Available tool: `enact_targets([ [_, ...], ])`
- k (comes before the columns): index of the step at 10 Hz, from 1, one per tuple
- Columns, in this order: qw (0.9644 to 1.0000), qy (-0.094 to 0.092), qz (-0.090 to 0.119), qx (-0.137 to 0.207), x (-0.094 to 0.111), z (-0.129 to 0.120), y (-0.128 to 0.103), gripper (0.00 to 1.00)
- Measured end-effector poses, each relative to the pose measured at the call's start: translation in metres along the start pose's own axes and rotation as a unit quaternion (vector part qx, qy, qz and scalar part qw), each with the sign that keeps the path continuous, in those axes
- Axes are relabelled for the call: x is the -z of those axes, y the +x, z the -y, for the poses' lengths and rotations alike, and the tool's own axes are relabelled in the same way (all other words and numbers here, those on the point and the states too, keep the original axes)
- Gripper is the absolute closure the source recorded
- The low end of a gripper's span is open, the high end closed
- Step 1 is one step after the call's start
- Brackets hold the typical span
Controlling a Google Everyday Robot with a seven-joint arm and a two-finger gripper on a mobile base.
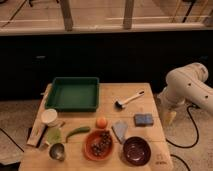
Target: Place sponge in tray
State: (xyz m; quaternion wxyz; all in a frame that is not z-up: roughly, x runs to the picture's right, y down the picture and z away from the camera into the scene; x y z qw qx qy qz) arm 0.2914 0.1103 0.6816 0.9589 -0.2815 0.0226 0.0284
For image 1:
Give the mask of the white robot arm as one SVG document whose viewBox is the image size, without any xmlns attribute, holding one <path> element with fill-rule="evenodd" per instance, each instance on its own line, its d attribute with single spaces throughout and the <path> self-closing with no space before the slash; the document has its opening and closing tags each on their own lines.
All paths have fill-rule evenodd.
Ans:
<svg viewBox="0 0 213 171">
<path fill-rule="evenodd" d="M 208 76 L 207 68 L 197 62 L 167 73 L 166 87 L 158 94 L 162 107 L 159 115 L 163 126 L 172 123 L 176 116 L 175 109 L 186 100 L 213 114 L 213 88 L 205 84 Z"/>
</svg>

